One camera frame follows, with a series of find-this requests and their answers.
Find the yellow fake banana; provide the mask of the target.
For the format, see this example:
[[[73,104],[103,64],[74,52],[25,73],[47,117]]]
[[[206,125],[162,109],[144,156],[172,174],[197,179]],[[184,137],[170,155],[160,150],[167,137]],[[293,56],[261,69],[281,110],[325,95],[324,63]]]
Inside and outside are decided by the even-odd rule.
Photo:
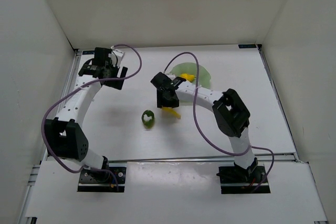
[[[178,112],[176,112],[173,108],[162,107],[161,109],[162,109],[163,111],[165,111],[165,112],[171,114],[171,115],[174,116],[175,118],[177,118],[177,119],[179,119],[179,120],[181,119],[181,115],[180,115]]]

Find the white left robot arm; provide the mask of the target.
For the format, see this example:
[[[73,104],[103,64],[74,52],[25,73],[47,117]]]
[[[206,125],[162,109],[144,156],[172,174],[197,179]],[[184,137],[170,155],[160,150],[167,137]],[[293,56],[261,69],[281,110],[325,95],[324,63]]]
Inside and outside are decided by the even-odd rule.
[[[106,168],[107,159],[89,148],[82,124],[95,95],[103,85],[122,89],[122,80],[101,79],[125,77],[128,69],[120,67],[123,58],[124,52],[118,49],[95,48],[93,58],[87,60],[78,72],[75,89],[79,91],[68,99],[54,119],[46,120],[46,140],[58,158],[93,169]]]

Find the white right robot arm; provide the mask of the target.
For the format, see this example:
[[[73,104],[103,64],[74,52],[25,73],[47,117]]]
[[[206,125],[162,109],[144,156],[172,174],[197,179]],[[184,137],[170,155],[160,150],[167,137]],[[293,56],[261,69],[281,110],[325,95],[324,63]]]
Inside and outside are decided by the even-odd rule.
[[[235,90],[213,91],[182,77],[171,79],[162,72],[151,83],[156,88],[158,108],[177,108],[181,100],[192,102],[194,122],[203,139],[214,149],[233,156],[234,165],[243,171],[251,173],[257,167],[248,135],[250,112]],[[219,130],[229,138],[232,152],[217,147],[202,132],[196,118],[197,105],[213,112]]]

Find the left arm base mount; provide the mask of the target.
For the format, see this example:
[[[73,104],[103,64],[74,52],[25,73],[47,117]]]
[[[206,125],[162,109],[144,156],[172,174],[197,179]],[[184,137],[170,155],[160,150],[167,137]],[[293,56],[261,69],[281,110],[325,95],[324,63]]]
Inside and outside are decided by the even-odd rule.
[[[115,178],[110,173],[83,169],[79,175],[77,191],[88,193],[123,193],[125,190],[127,166],[125,164],[121,166],[112,165],[109,169],[116,177],[118,187]]]

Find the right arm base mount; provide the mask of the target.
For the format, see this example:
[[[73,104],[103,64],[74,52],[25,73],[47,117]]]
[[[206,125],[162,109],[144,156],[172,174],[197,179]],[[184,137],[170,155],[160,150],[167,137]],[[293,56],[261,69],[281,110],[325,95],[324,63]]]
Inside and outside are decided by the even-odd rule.
[[[266,170],[258,165],[249,177],[239,175],[234,166],[220,166],[216,176],[219,177],[221,194],[269,194],[271,193]]]

